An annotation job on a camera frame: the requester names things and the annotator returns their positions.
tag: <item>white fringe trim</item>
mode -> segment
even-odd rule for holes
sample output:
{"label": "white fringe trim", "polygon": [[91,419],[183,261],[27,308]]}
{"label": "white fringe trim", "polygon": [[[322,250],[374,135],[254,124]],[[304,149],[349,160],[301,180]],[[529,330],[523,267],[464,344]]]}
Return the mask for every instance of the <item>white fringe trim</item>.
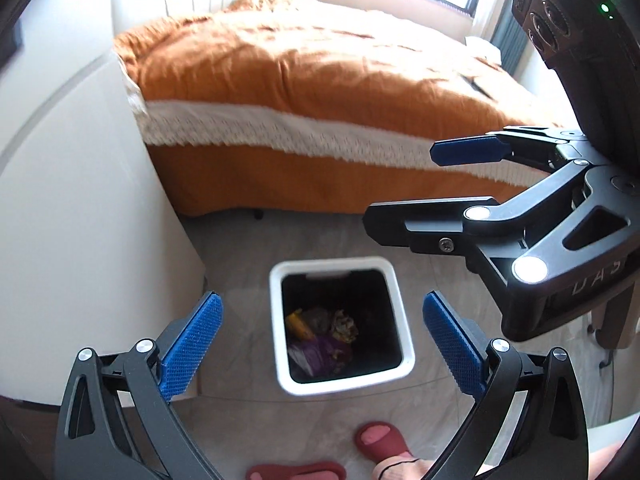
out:
{"label": "white fringe trim", "polygon": [[530,187],[545,173],[509,161],[441,168],[430,139],[337,121],[318,121],[249,105],[133,99],[145,143],[154,146],[261,146],[285,153],[327,156],[390,168],[469,173]]}

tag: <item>white cabinet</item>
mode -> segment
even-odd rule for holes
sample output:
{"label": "white cabinet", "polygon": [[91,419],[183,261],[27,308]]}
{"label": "white cabinet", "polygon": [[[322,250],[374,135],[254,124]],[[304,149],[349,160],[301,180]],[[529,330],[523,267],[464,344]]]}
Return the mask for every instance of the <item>white cabinet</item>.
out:
{"label": "white cabinet", "polygon": [[65,1],[30,3],[0,73],[0,395],[46,404],[79,349],[155,338],[204,279],[127,103],[110,15]]}

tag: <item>trash can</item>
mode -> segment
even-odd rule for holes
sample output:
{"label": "trash can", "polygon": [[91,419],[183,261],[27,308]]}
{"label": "trash can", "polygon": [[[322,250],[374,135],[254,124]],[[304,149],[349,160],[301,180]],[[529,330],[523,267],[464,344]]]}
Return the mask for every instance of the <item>trash can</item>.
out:
{"label": "trash can", "polygon": [[286,392],[353,390],[414,368],[396,274],[384,258],[283,262],[271,270],[270,289],[276,373]]}

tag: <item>yellow wrapper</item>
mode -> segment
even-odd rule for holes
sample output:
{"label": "yellow wrapper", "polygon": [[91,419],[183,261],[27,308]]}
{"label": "yellow wrapper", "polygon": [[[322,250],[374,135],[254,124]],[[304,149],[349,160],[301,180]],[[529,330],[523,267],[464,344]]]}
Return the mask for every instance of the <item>yellow wrapper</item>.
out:
{"label": "yellow wrapper", "polygon": [[301,312],[302,309],[299,309],[293,314],[289,314],[284,319],[284,325],[294,336],[300,339],[300,341],[313,341],[316,335],[309,328],[308,324],[305,323],[305,320],[300,317]]}

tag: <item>orange bedspread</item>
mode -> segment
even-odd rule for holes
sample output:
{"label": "orange bedspread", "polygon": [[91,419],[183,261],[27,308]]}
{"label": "orange bedspread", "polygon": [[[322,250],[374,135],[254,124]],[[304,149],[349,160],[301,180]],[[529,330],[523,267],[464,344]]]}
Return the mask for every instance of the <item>orange bedspread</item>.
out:
{"label": "orange bedspread", "polygon": [[[251,105],[429,140],[557,124],[533,95],[465,45],[382,12],[315,0],[237,0],[215,14],[161,18],[119,35],[115,48],[147,103]],[[306,164],[300,159],[313,157],[268,144],[178,144],[149,150],[174,206],[191,215],[230,206],[359,212],[375,200],[504,199],[522,189],[438,168],[330,156]],[[256,175],[261,160],[277,160],[274,172]],[[223,174],[213,162],[234,175],[228,189],[219,189]],[[338,174],[352,185],[344,189]],[[301,177],[317,189],[305,192]]]}

